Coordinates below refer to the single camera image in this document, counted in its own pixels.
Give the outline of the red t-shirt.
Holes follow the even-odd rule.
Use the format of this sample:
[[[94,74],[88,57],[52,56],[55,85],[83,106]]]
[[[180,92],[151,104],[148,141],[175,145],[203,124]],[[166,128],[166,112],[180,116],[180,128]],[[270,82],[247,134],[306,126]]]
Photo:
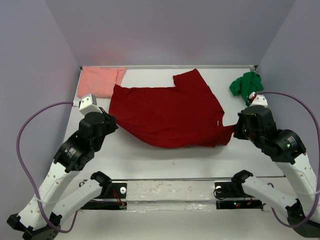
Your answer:
[[[139,140],[160,148],[226,146],[234,125],[197,69],[173,76],[173,87],[115,85],[108,113]]]

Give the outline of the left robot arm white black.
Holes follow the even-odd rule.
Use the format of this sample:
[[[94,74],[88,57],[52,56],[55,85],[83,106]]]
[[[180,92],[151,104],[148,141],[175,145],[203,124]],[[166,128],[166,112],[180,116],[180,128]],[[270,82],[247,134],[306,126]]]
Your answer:
[[[118,129],[116,118],[103,108],[88,112],[78,129],[58,149],[49,171],[37,187],[31,180],[34,196],[19,213],[12,214],[7,224],[22,232],[24,240],[53,240],[62,230],[61,225],[71,215],[96,197],[110,194],[112,179],[101,171],[90,176],[81,187],[61,198],[72,180],[91,161],[103,145],[107,135]]]

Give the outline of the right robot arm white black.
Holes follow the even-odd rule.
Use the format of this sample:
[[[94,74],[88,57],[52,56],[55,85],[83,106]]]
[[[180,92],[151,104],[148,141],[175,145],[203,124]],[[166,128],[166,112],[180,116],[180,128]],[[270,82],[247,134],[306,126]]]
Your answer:
[[[320,237],[319,177],[310,165],[307,149],[292,130],[278,129],[269,108],[249,106],[238,113],[234,136],[251,141],[282,171],[296,196],[286,195],[251,172],[236,173],[230,183],[235,196],[258,198],[286,218],[284,226],[304,238]]]

